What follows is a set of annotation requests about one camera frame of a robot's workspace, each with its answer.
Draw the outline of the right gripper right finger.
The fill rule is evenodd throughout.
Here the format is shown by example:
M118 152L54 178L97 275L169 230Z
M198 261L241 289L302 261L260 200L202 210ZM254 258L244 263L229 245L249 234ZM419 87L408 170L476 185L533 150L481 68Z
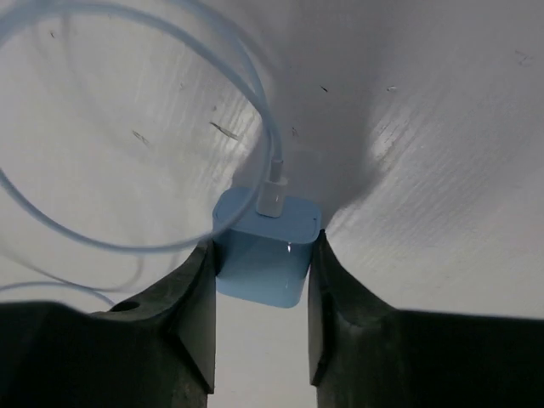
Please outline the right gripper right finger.
M538 319L397 309L355 279L326 234L312 248L309 380L320 407L540 407Z

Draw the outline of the blue charger plug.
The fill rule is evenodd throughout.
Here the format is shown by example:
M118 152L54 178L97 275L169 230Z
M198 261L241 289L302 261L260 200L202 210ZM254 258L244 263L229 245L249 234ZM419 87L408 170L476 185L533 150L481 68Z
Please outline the blue charger plug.
M320 227L319 207L302 198L288 196L278 218L250 208L214 238L218 292L277 308L296 306Z

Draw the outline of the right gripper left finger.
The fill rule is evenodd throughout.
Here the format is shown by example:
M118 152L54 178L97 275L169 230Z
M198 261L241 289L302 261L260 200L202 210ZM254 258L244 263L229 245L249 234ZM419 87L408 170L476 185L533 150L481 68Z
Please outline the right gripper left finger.
M1 307L4 407L204 407L215 356L211 241L106 312L53 302Z

